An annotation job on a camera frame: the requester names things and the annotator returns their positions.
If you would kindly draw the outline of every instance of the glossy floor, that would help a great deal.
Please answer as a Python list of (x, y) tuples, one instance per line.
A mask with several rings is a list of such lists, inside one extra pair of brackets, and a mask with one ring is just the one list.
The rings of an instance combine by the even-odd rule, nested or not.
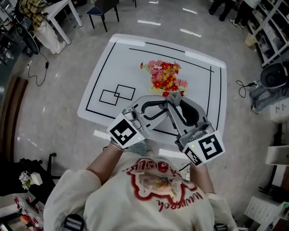
[[(77, 109), (97, 61), (115, 33), (164, 40), (211, 55), (227, 64), (228, 82), (250, 83), (259, 79), (260, 59), (244, 43), (247, 30), (236, 28), (228, 21), (236, 12), (231, 11), (228, 18), (220, 22), (218, 16), (223, 8), (212, 16), (208, 13), (210, 5), (209, 0), (159, 0), (157, 3), (137, 0), (135, 8), (131, 0), (121, 0), (117, 6), (119, 23), (114, 10), (105, 15), (108, 33), (99, 16), (92, 16), (95, 29), (92, 28), (86, 15), (92, 8), (90, 2), (77, 8), (83, 15), (84, 26), (73, 29), (67, 23), (64, 31), (71, 45), (59, 55), (43, 48), (50, 62), (46, 80), (41, 87), (35, 84), (35, 79), (29, 80), (16, 128), (15, 159), (47, 161), (48, 154), (56, 152), (57, 170), (77, 170), (85, 168), (102, 151), (107, 141), (93, 134), (105, 128), (79, 118)], [(42, 56), (33, 57), (30, 74), (37, 74), (38, 82), (42, 81), (44, 67)], [(250, 104), (248, 96), (243, 99), (238, 95), (236, 84), (228, 83), (223, 135), (227, 152), (209, 164), (216, 192), (227, 199), (236, 218), (270, 173), (265, 156), (273, 126), (266, 111), (256, 115), (250, 110)], [(155, 152), (160, 147), (176, 151), (175, 147), (153, 142), (150, 146)]]

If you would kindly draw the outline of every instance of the beige sweatshirt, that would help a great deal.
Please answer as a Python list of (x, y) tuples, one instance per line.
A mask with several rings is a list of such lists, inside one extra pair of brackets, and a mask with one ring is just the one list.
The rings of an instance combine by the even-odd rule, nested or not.
[(212, 231), (215, 223), (237, 231), (225, 200), (204, 194), (167, 159), (133, 153), (102, 186), (90, 171), (67, 170), (45, 205), (44, 230), (59, 230), (71, 213), (84, 218), (88, 231)]

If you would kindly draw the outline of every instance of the flower bouquet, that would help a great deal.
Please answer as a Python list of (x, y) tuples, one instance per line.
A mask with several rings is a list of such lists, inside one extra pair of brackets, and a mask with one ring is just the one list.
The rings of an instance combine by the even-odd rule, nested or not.
[(19, 180), (22, 183), (22, 187), (26, 190), (28, 190), (30, 188), (30, 186), (32, 185), (31, 179), (30, 179), (28, 174), (26, 171), (23, 171), (19, 177)]
[(181, 66), (176, 62), (172, 64), (161, 60), (152, 60), (148, 64), (142, 62), (140, 68), (147, 70), (152, 75), (150, 78), (153, 84), (152, 89), (161, 91), (164, 97), (168, 97), (170, 92), (175, 91), (179, 91), (184, 96), (185, 91), (187, 91), (188, 82), (176, 78), (181, 69)]

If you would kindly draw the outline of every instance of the white table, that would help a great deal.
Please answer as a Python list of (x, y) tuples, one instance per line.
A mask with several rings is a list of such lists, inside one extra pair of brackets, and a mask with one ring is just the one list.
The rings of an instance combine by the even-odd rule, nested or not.
[(81, 27), (83, 26), (71, 0), (62, 0), (60, 2), (57, 2), (53, 5), (48, 6), (47, 8), (45, 8), (42, 13), (48, 13), (48, 15), (46, 16), (48, 21), (51, 21), (52, 24), (54, 25), (54, 27), (58, 30), (59, 34), (63, 37), (63, 39), (65, 40), (65, 42), (67, 44), (70, 44), (71, 41), (69, 40), (69, 38), (66, 36), (66, 34), (64, 33), (64, 31), (62, 30), (62, 28), (60, 27), (60, 25), (58, 24), (58, 22), (55, 20), (55, 16), (66, 6), (69, 5), (71, 12), (73, 13), (78, 25)]
[[(160, 40), (115, 34), (90, 77), (78, 116), (109, 126), (124, 108), (150, 95), (150, 74), (140, 69), (150, 60), (174, 62), (177, 76), (188, 81), (186, 95), (203, 107), (213, 127), (223, 134), (227, 103), (226, 64), (192, 49)], [(151, 132), (150, 139), (174, 144), (177, 131), (169, 118)]]

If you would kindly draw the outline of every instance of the bracelet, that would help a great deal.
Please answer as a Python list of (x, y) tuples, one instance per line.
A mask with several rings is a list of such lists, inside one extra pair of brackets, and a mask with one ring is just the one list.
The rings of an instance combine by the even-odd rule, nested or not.
[(112, 137), (110, 138), (110, 144), (115, 148), (124, 151), (124, 149), (120, 145), (118, 145), (118, 143)]

